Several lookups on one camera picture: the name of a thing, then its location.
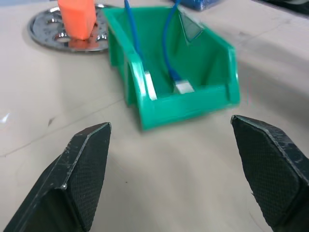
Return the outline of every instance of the perforated metal plate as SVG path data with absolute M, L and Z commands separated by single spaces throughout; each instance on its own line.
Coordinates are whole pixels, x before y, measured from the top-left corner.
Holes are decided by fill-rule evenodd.
M 106 20 L 102 9 L 112 7 L 96 4 L 97 23 L 87 40 L 77 40 L 67 35 L 59 7 L 34 16 L 28 24 L 31 38 L 40 45 L 67 52 L 101 52 L 108 48 Z

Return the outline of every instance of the green plastic bin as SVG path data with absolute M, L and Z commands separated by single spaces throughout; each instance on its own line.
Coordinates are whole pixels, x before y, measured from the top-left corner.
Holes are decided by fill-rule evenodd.
M 141 125 L 148 130 L 239 103 L 235 49 L 205 25 L 188 41 L 178 10 L 169 25 L 167 48 L 173 68 L 188 80 L 195 92 L 177 94 L 164 63 L 162 34 L 170 8 L 132 8 L 140 47 L 152 77 L 156 100 L 151 100 L 144 69 L 133 45 L 128 16 L 123 8 L 103 9 L 108 24 L 111 65 L 124 81 L 125 100 L 135 104 Z

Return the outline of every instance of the blue cable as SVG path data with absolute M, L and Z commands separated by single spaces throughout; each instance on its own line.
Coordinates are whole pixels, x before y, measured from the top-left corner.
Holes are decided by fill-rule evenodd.
M 162 46 L 163 46 L 163 55 L 164 55 L 164 60 L 166 63 L 166 66 L 168 67 L 169 75 L 173 79 L 174 82 L 181 81 L 182 79 L 180 78 L 179 74 L 174 70 L 169 62 L 168 58 L 168 51 L 166 49 L 166 38 L 167 38 L 167 33 L 168 33 L 168 27 L 169 23 L 172 20 L 172 17 L 177 10 L 178 5 L 181 3 L 182 0 L 177 0 L 175 5 L 172 7 L 171 11 L 169 12 L 168 18 L 166 20 L 164 30 L 163 30 L 163 39 L 162 39 Z
M 127 12 L 128 18 L 129 18 L 130 26 L 131 26 L 131 32 L 132 32 L 132 36 L 133 36 L 133 43 L 134 43 L 135 51 L 140 56 L 140 58 L 143 62 L 143 56 L 142 56 L 141 49 L 140 49 L 140 42 L 139 42 L 139 38 L 138 38 L 138 35 L 137 35 L 136 24 L 135 24 L 133 13 L 132 13 L 132 10 L 131 10 L 131 7 L 130 7 L 128 0 L 125 0 L 125 9 L 126 9 L 126 12 Z

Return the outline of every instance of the table surface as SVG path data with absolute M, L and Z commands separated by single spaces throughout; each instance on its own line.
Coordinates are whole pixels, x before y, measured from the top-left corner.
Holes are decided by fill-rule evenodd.
M 9 113 L 0 124 L 0 230 L 70 138 L 109 121 L 92 232 L 270 232 L 243 174 L 230 117 L 278 126 L 309 154 L 308 20 L 250 0 L 188 10 L 235 46 L 241 104 L 141 132 L 107 54 L 61 53 L 29 38 L 29 19 L 55 4 L 0 8 L 0 117 Z

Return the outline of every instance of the orange foam block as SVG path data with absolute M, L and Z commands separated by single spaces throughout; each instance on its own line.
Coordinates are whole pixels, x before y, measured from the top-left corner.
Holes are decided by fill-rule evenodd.
M 93 0 L 58 0 L 66 33 L 79 40 L 90 37 L 96 23 L 96 8 Z

